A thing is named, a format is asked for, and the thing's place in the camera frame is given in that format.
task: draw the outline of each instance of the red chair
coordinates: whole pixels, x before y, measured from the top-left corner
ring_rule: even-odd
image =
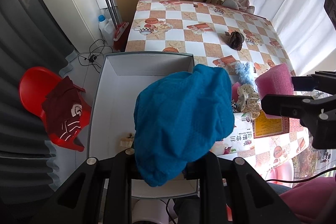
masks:
[[[19,84],[19,96],[21,104],[26,110],[40,117],[43,121],[44,128],[46,128],[45,112],[42,109],[42,103],[45,101],[46,95],[54,89],[54,87],[62,80],[62,78],[44,67],[33,67],[25,72]],[[82,102],[82,115],[80,117],[81,128],[90,123],[91,107],[84,101],[82,96],[78,93],[79,99]],[[82,152],[84,146],[78,140],[78,131],[74,136],[65,140],[60,139],[56,134],[48,133],[52,143]]]

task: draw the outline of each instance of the blue towel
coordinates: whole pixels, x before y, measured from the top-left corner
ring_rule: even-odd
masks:
[[[137,168],[148,185],[161,186],[232,132],[227,72],[199,64],[154,82],[136,100],[134,123]]]

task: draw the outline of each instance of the bolt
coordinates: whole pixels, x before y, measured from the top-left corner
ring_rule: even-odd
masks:
[[[93,164],[96,163],[96,161],[97,161],[96,158],[88,158],[86,160],[86,163],[89,164],[89,165],[93,165]]]
[[[125,153],[126,153],[127,155],[133,155],[133,154],[134,154],[134,148],[126,149],[126,150],[125,150]]]
[[[319,117],[320,117],[321,120],[328,120],[328,118],[329,118],[328,114],[326,114],[326,113],[321,113],[319,115]]]
[[[245,160],[243,158],[235,158],[235,163],[237,163],[238,165],[243,165],[245,163]]]

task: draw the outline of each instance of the table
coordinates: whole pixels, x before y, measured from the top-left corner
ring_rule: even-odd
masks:
[[[245,41],[241,51],[226,42],[233,31]],[[216,67],[221,61],[252,62],[255,77],[271,67],[286,63],[295,76],[292,64],[270,21],[220,5],[180,0],[140,0],[132,22],[126,51],[163,51],[166,48],[194,55],[195,64]],[[238,76],[226,68],[232,83]],[[308,130],[255,139],[255,148],[224,155],[245,158],[258,173],[274,168],[295,157],[309,145]],[[277,160],[274,150],[283,149]]]

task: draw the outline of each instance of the plastic bottle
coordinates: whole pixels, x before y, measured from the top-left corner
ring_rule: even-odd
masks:
[[[104,40],[107,44],[113,47],[113,38],[115,34],[115,28],[113,25],[113,21],[111,19],[107,20],[103,15],[98,17],[99,20],[99,29],[101,34],[103,35]]]

